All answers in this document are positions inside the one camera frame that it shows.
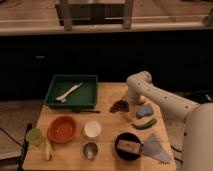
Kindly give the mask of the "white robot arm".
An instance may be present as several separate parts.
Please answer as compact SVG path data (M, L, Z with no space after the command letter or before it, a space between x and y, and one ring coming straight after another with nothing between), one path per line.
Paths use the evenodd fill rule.
M152 84L152 76L142 71L129 76L125 100L135 104L145 96L185 123L181 171L213 171L213 103L199 104Z

